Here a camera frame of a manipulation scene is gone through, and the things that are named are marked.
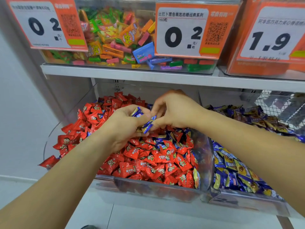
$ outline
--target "white floor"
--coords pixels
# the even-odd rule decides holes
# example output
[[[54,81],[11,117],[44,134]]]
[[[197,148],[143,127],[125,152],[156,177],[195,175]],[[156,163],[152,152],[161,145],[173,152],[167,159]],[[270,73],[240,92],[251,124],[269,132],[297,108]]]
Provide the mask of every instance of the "white floor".
[[[0,208],[4,207],[27,188],[32,182],[0,181]],[[187,208],[167,201],[166,207],[158,209],[158,199],[151,199],[145,206],[141,197],[133,197],[122,193],[111,193],[89,188],[66,229],[80,229],[87,224],[101,229],[154,229],[154,228],[212,228],[212,229],[282,229],[277,217],[254,211],[244,211],[205,204],[198,209],[196,217],[185,214],[168,213],[173,208],[183,212]],[[305,219],[290,219],[295,229],[305,228]]]

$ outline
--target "white price card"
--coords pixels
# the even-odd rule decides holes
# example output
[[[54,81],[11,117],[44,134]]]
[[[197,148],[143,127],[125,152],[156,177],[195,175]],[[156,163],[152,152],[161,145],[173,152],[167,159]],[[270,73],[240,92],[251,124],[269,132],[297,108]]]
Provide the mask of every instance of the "white price card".
[[[74,0],[7,0],[33,49],[88,51]]]
[[[265,6],[238,59],[289,61],[305,34],[305,8]]]
[[[160,7],[156,15],[157,54],[201,57],[199,51],[208,9]]]

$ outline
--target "metal shelf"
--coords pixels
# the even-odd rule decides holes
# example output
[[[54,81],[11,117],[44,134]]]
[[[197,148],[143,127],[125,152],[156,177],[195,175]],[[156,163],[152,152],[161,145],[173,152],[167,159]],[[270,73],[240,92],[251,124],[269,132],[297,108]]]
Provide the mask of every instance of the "metal shelf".
[[[215,69],[212,75],[206,75],[131,69],[109,69],[88,66],[50,65],[46,63],[42,64],[40,67],[45,75],[64,75],[286,92],[305,92],[305,81],[232,77],[225,75],[218,68]]]

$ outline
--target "orange price sign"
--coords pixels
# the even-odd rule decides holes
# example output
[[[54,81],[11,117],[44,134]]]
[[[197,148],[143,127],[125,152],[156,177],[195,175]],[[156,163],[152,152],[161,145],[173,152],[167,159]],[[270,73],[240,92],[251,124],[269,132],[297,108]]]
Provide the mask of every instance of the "orange price sign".
[[[263,1],[237,60],[304,63],[305,3]]]
[[[87,52],[74,0],[6,0],[32,49]]]
[[[155,55],[219,59],[235,4],[156,3]]]

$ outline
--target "white shelf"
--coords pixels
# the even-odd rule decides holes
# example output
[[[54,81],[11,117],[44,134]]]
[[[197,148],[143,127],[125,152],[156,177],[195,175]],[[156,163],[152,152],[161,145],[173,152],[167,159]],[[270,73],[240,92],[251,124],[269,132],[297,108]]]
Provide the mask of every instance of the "white shelf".
[[[212,75],[204,75],[131,69],[49,65],[46,63],[42,64],[40,67],[45,75],[64,75],[286,92],[305,92],[305,81],[232,77],[223,74],[223,72],[221,72],[218,68],[215,69]]]

